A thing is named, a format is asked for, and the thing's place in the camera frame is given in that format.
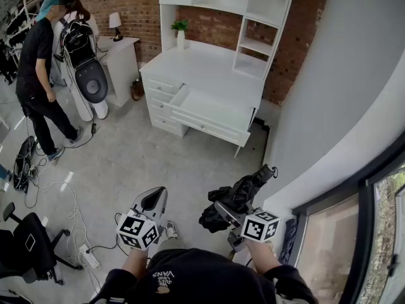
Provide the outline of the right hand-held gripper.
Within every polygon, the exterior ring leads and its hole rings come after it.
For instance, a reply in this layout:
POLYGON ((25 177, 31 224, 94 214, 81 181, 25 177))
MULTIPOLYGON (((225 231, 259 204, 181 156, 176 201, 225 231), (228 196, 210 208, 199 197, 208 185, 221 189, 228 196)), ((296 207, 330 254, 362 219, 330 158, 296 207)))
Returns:
POLYGON ((245 239, 265 243, 277 233, 280 218, 260 207, 254 208, 251 202, 246 204, 244 213, 237 213, 220 201, 215 202, 215 208, 232 226, 227 241, 235 252, 244 248, 245 239))

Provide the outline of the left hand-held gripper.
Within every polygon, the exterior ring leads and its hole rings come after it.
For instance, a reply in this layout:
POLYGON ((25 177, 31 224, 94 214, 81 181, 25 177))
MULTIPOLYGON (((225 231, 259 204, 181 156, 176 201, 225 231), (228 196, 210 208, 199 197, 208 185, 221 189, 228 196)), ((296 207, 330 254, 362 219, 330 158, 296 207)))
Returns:
POLYGON ((116 228, 125 245, 145 251, 152 244, 158 244, 167 199, 166 187, 154 187, 135 198, 127 213, 121 215, 116 228))

